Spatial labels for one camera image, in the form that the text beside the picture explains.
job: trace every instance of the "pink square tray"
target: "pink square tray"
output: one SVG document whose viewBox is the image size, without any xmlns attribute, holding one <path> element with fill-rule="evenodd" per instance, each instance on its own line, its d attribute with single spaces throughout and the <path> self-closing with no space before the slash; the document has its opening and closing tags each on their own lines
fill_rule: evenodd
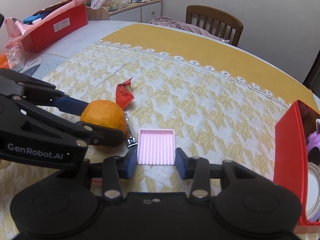
<svg viewBox="0 0 320 240">
<path fill-rule="evenodd" d="M 174 165 L 174 130 L 140 129 L 137 155 L 138 164 Z"/>
</svg>

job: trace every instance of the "white wall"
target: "white wall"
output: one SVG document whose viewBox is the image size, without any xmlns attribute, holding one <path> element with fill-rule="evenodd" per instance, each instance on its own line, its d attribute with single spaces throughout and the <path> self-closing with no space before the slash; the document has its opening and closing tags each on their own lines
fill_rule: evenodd
<svg viewBox="0 0 320 240">
<path fill-rule="evenodd" d="M 0 0 L 0 12 L 23 20 L 62 0 L 9 1 Z M 215 7 L 236 16 L 244 24 L 239 48 L 304 81 L 320 49 L 320 0 L 164 0 L 163 15 L 184 22 L 190 4 Z M 7 39 L 2 26 L 0 46 Z"/>
<path fill-rule="evenodd" d="M 163 15 L 185 22 L 191 4 L 237 17 L 239 48 L 304 81 L 320 49 L 320 0 L 163 0 Z"/>
</svg>

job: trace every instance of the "lace trim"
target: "lace trim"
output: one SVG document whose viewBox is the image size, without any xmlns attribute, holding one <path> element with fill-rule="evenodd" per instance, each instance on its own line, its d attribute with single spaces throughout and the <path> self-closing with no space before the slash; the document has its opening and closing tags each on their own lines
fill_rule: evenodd
<svg viewBox="0 0 320 240">
<path fill-rule="evenodd" d="M 218 76 L 222 76 L 224 78 L 227 78 L 229 80 L 232 80 L 236 83 L 239 83 L 239 84 L 242 84 L 242 85 L 245 85 L 246 87 L 280 103 L 281 105 L 289 108 L 291 106 L 291 104 L 286 104 L 286 102 L 281 98 L 281 97 L 274 97 L 273 96 L 273 93 L 270 92 L 269 90 L 267 89 L 264 89 L 262 90 L 260 88 L 260 86 L 258 86 L 257 84 L 255 83 L 252 83 L 252 84 L 248 84 L 247 81 L 245 79 L 243 79 L 242 77 L 231 77 L 230 73 L 227 72 L 227 71 L 216 71 L 216 69 L 212 66 L 201 66 L 199 62 L 197 62 L 196 60 L 190 60 L 190 61 L 185 61 L 183 57 L 181 56 L 170 56 L 169 53 L 167 52 L 159 52 L 157 53 L 154 49 L 146 49 L 144 50 L 142 47 L 140 46 L 136 46 L 136 47 L 131 47 L 130 44 L 124 44 L 124 45 L 121 45 L 120 43 L 111 43 L 110 41 L 98 41 L 96 42 L 96 44 L 99 44 L 99 45 L 107 45 L 107 46 L 112 46 L 112 47 L 117 47 L 117 48 L 126 48 L 126 49 L 130 49 L 130 50 L 134 50 L 134 51 L 140 51 L 140 52 L 144 52 L 144 53 L 148 53 L 148 54 L 153 54 L 153 55 L 157 55 L 157 56 L 160 56 L 160 57 L 164 57 L 164 58 L 169 58 L 173 61 L 176 61 L 176 62 L 184 62 L 186 64 L 189 64 L 189 65 L 192 65 L 192 66 L 195 66 L 197 68 L 200 68 L 200 69 L 205 69 L 206 71 L 208 72 L 211 72 L 211 73 L 214 73 L 215 75 L 218 75 Z"/>
</svg>

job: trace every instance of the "red storage bin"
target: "red storage bin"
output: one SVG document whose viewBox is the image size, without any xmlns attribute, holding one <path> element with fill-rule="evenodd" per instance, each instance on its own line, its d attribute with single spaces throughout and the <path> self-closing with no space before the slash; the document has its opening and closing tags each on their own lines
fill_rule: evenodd
<svg viewBox="0 0 320 240">
<path fill-rule="evenodd" d="M 320 115 L 301 101 L 296 101 L 276 124 L 276 158 L 273 181 L 295 193 L 302 203 L 302 213 L 295 228 L 297 234 L 320 232 L 320 222 L 307 220 L 308 154 L 306 138 L 316 131 Z"/>
<path fill-rule="evenodd" d="M 24 51 L 39 53 L 67 34 L 88 24 L 85 5 L 71 8 L 42 24 L 21 41 Z"/>
</svg>

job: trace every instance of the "pink cloth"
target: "pink cloth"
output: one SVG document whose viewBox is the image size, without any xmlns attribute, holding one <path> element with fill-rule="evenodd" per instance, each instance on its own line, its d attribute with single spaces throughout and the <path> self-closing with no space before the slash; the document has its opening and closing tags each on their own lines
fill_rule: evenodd
<svg viewBox="0 0 320 240">
<path fill-rule="evenodd" d="M 54 10 L 46 18 L 32 25 L 24 24 L 17 20 L 16 18 L 6 18 L 4 20 L 5 27 L 7 28 L 7 33 L 9 38 L 11 38 L 4 45 L 7 49 L 12 49 L 13 47 L 19 45 L 21 40 L 31 33 L 34 29 L 38 28 L 40 25 L 44 24 L 47 21 L 50 21 L 57 15 L 83 4 L 86 0 L 72 0 L 71 2 L 61 6 L 60 8 Z"/>
<path fill-rule="evenodd" d="M 214 36 L 214 35 L 210 34 L 209 32 L 207 32 L 206 30 L 199 28 L 198 26 L 195 26 L 192 24 L 187 24 L 187 23 L 176 22 L 175 20 L 172 20 L 168 17 L 157 17 L 148 23 L 160 25 L 160 26 L 165 26 L 165 27 L 171 27 L 171 28 L 175 28 L 175 29 L 179 29 L 179 30 L 192 32 L 192 33 L 197 33 L 197 34 L 212 38 L 214 40 L 229 43 L 229 40 L 221 39 L 217 36 Z"/>
</svg>

